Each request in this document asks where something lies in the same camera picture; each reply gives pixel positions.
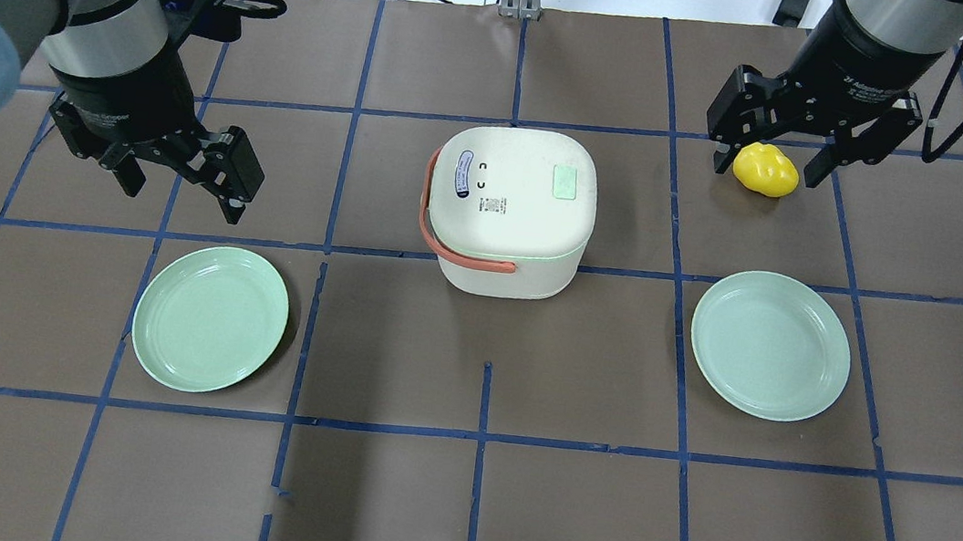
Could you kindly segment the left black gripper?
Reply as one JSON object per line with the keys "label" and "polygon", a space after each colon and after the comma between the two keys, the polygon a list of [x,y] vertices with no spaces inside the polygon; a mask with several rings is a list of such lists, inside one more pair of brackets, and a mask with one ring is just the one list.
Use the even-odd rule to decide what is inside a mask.
{"label": "left black gripper", "polygon": [[71,156],[96,161],[127,197],[145,184],[143,162],[173,170],[216,197],[224,221],[238,224],[265,174],[249,134],[230,126],[208,131],[195,102],[62,92],[50,117]]}

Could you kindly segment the green plate near right arm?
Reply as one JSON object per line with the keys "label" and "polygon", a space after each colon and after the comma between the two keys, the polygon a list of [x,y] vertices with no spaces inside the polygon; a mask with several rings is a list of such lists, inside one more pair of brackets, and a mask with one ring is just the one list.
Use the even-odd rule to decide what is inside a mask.
{"label": "green plate near right arm", "polygon": [[839,400],[851,372],[844,323],[791,276],[745,271],[707,288],[691,350],[701,376],[735,410],[765,421],[811,419]]}

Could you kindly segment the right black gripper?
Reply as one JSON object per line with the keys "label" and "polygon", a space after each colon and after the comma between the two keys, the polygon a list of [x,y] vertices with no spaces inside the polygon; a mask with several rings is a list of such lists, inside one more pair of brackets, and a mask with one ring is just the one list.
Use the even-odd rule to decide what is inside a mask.
{"label": "right black gripper", "polygon": [[708,108],[713,172],[788,132],[833,136],[803,169],[808,187],[851,162],[881,163],[924,121],[911,91],[922,55],[868,32],[849,8],[830,7],[775,78],[742,64],[730,72]]}

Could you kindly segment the green plate near left arm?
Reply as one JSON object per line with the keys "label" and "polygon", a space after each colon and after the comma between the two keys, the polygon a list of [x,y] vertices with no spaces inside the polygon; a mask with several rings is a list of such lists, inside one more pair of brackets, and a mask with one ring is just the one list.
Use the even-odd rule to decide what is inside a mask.
{"label": "green plate near left arm", "polygon": [[290,296],[276,267],[236,245],[198,249],[164,266],[143,291],[130,328],[143,371],[161,386],[226,389],[271,358]]}

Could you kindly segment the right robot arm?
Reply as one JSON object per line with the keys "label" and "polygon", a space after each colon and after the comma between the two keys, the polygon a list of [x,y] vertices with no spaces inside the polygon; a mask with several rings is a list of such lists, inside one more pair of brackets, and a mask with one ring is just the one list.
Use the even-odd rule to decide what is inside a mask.
{"label": "right robot arm", "polygon": [[918,130],[929,163],[963,137],[963,0],[831,1],[782,73],[738,65],[724,82],[706,116],[716,172],[794,132],[826,140],[808,187],[881,163]]}

